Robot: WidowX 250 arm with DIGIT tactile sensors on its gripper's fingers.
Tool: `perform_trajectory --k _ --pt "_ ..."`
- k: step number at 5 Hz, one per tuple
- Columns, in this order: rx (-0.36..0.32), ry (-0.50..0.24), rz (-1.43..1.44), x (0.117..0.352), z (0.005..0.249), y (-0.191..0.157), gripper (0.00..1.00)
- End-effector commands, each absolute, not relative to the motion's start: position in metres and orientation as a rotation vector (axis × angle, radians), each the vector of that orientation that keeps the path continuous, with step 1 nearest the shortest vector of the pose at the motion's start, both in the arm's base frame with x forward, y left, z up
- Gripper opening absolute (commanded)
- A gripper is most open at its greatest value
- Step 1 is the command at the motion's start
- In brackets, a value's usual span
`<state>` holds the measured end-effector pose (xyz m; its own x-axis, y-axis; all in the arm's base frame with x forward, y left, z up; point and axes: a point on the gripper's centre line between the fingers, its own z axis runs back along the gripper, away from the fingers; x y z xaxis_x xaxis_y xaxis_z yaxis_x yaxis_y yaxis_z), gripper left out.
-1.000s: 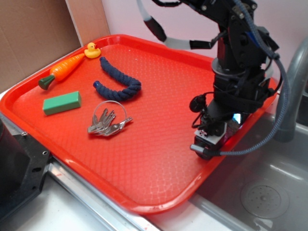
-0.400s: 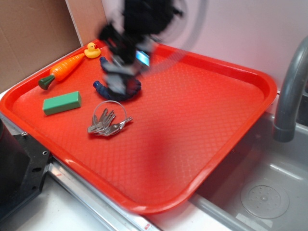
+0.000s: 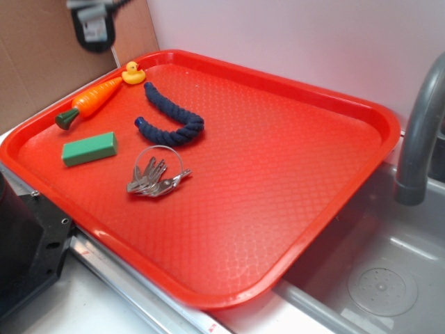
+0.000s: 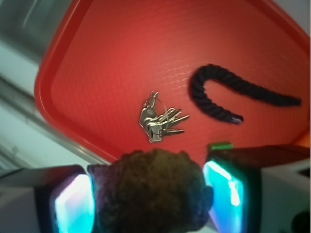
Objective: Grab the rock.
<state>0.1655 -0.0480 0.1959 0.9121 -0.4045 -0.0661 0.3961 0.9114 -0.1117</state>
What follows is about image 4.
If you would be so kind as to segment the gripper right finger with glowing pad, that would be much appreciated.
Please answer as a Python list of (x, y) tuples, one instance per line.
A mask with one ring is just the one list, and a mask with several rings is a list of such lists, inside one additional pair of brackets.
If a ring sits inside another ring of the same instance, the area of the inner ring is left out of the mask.
[(203, 173), (221, 233), (308, 233), (311, 151), (297, 145), (212, 150)]

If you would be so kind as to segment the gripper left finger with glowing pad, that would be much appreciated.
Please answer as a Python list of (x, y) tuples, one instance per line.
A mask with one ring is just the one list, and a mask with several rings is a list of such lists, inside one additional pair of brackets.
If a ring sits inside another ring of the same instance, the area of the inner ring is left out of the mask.
[(1, 169), (2, 233), (90, 233), (94, 220), (93, 183), (82, 166)]

